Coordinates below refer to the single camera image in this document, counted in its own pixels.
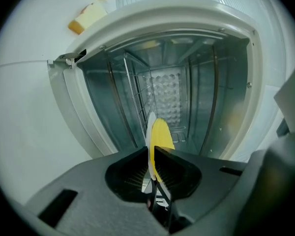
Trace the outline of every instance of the dishwasher door frame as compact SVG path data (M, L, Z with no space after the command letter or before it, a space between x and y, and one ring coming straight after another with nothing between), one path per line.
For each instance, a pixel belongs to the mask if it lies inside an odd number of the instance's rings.
M220 158L229 159L244 140L260 108L264 92L262 44L258 25L249 16L210 0L145 0L108 14L80 34L67 49L68 53L87 54L79 63L116 44L145 34L171 29L201 29L223 32L238 38L249 38L247 46L247 81L253 87L246 90L241 126L229 141ZM85 84L82 73L74 73L79 84ZM87 95L87 87L80 87Z

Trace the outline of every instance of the rack tine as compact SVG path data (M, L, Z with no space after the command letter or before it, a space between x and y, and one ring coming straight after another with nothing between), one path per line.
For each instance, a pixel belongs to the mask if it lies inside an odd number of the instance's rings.
M119 109L119 111L121 113L122 120L123 120L123 122L124 122L124 124L126 126L126 129L128 131L128 134L129 134L129 136L131 138L131 141L132 141L134 147L137 148L138 145L137 145L137 143L136 143L136 141L135 141L135 139L133 137L133 134L132 134L131 129L130 129L130 126L129 126L129 123L127 121L127 117L126 117L126 115L124 113L124 109L123 109L122 104L121 104L121 99L120 99L120 96L118 94L118 90L117 90L117 86L116 86L116 81L115 81L115 78L114 78L113 70L112 70L112 67L111 67L111 64L110 64L109 61L107 61L107 70L109 72L109 78L110 78L110 81L111 81L111 84L112 84L112 87L113 87L115 101L116 101L117 106L118 106L118 109Z
M139 77L139 76L145 77L145 75L141 75L141 74L130 74L130 76L133 76L133 77Z
M150 106L150 108L149 108L149 111L148 111L148 114L147 114L147 120L146 120L145 123L143 124L143 127L145 127L145 125L147 125L147 123L148 123L148 115L150 114L150 112L151 112L151 110L152 110L152 106L153 106L154 103L155 103L155 101L152 102L152 104L151 104L151 106Z
M137 96L138 94L140 94L142 91L147 90L150 86L147 86L146 88L142 89L140 92L136 93L134 96Z
M130 54L129 52L125 52L124 55L123 55L123 58L129 58L130 60L132 60L133 62L143 66L143 67L146 67L148 68L148 64L145 63L144 60L141 60L139 57L136 57L135 55L133 54Z
M124 62L124 66L126 68L127 77L128 77L128 81L129 81L129 84L130 84L130 90L131 90L132 98L133 98L133 101L134 101L134 106L135 106L135 109L136 109L136 112L137 112L137 116L138 116L138 119L139 119L139 123L140 123L140 126L141 126L141 131L142 131L142 134L143 134L143 138L145 140L146 135L145 135L144 130L143 130L142 122L141 122L139 111L138 111L138 106L137 106L137 103L136 103L136 100L135 100L135 95L134 95L134 91L133 91L133 88L132 88L132 83L131 83L131 79L130 79L130 73L129 73L126 57L127 57L127 53L124 53L123 62Z
M149 102L149 100L147 100L144 104L143 104L143 107L142 109L139 111L139 114L143 111L144 107L146 106L146 104Z

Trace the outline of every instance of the gray plastic part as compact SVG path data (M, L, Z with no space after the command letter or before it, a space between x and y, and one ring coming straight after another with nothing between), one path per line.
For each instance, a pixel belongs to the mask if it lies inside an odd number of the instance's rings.
M291 133L295 133L295 71L274 97Z
M231 234L256 180L263 152L254 153L248 165L176 150L172 153L192 162L202 173L195 192L188 198L175 201L179 216L193 223L178 234L190 235L199 230ZM120 152L75 166L34 195L26 208L38 216L62 190L70 189L77 191L78 195L55 227L59 232L84 236L128 236L141 235L142 232L153 236L167 235L168 231L157 222L145 203L122 201L108 188L105 181L108 166L127 155L129 153ZM240 177L219 171L224 166L244 171Z
M228 167L234 170L244 171L246 167L246 163L242 162L199 157L178 150L163 149L193 163L201 171L201 182L194 193L187 199L175 201L179 215L188 218L191 222L195 222L212 210L225 198L238 181L239 176L222 172L220 169L222 167Z
M265 152L265 150L254 152L241 177L227 196L192 226L177 232L175 235L233 235L241 210L246 204L257 180Z
M42 222L37 216L31 213L26 207L22 206L18 202L9 199L8 200L11 207L15 212L24 220L27 224L30 224L31 229L33 229L39 235L48 236L66 236L66 234L60 233L54 230L52 227Z
M71 189L78 195L57 231L83 236L167 235L146 204L122 201L108 188L105 172L123 157L120 152L75 166L34 195L26 208L38 215L63 189Z
M295 234L295 134L272 144L263 159L258 180L242 209L235 235L267 232Z

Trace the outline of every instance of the dishwasher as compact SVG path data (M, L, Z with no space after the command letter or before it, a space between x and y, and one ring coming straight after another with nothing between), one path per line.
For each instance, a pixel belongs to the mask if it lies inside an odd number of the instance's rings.
M107 15L56 60L70 66L65 82L83 126L92 137L96 129L103 154L141 148L154 112L176 149L231 156L263 88L255 22L209 0L151 1Z

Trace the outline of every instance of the metal rack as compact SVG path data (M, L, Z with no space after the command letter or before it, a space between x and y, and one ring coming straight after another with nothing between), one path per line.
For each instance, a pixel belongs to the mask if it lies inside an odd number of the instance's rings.
M132 55L128 52L124 53L123 61L124 61L124 66L125 66L125 69L127 72L127 77L129 80L129 85L130 85L130 89L131 89L131 94L132 94L135 110L137 113L137 117L139 119L140 128L142 131L143 138L145 140L147 127L148 127L148 116L151 113L152 109L155 108L155 114L156 114L156 116L158 115L151 69L148 66L148 64L146 64L143 60L140 60L138 57L135 57L134 55ZM137 64L137 65L141 66L142 68L146 69L144 72L150 76L151 85L149 85L143 89L140 88L140 83L138 82L138 77L139 76L145 77L145 75L136 74L134 64ZM144 101L143 93L146 92L148 89L151 92L151 96L147 97L147 99Z

